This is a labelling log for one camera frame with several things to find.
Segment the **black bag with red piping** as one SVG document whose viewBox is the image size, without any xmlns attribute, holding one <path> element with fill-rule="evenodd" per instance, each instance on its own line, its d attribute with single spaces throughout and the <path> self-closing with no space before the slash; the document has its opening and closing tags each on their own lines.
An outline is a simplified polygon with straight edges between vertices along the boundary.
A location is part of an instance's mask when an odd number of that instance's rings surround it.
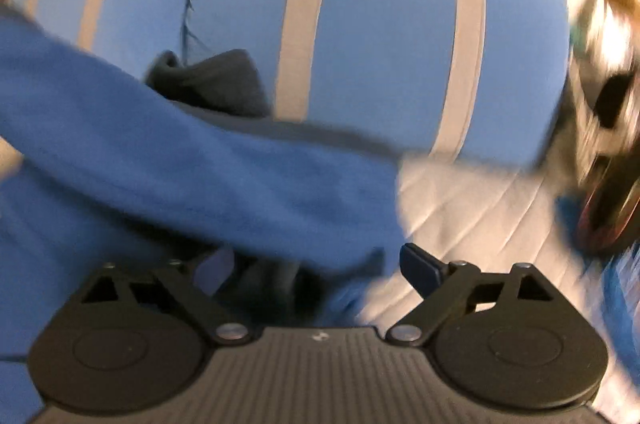
<svg viewBox="0 0 640 424">
<path fill-rule="evenodd" d="M 639 0 L 583 0 L 570 29 L 560 140 L 570 235 L 610 258 L 639 240 Z"/>
</svg>

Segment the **blue navy fleece jacket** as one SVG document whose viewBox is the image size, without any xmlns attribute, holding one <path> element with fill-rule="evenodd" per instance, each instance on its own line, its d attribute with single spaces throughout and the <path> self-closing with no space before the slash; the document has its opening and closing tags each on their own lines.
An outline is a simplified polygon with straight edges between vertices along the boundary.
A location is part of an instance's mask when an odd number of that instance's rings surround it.
<svg viewBox="0 0 640 424">
<path fill-rule="evenodd" d="M 330 282 L 324 324 L 391 274 L 405 235 L 395 155 L 309 126 L 202 121 L 116 66 L 1 11 L 1 418 L 42 406 L 30 345 L 106 262 L 229 245 Z"/>
</svg>

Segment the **white quilted bed cover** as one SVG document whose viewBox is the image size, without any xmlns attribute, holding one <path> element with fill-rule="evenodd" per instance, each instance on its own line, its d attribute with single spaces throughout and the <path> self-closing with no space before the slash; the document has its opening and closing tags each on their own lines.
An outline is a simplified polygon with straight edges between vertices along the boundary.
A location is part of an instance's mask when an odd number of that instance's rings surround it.
<svg viewBox="0 0 640 424">
<path fill-rule="evenodd" d="M 400 206 L 411 239 L 435 256 L 504 271 L 531 262 L 591 322 L 601 320 L 597 271 L 568 247 L 544 175 L 405 162 Z M 414 352 L 376 337 L 419 301 L 399 276 L 370 288 L 363 328 L 315 343 L 306 331 L 273 330 L 246 357 L 223 354 L 176 399 L 137 413 L 137 423 L 506 423 L 439 381 Z"/>
</svg>

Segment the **blue striped pillow right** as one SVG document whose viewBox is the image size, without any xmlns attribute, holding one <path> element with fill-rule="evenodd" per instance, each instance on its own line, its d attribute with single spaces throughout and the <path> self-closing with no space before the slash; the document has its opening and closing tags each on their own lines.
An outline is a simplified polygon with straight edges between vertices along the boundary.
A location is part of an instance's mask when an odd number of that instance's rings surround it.
<svg viewBox="0 0 640 424">
<path fill-rule="evenodd" d="M 186 58 L 243 49 L 273 115 L 525 168 L 564 87 L 565 0 L 190 0 Z"/>
</svg>

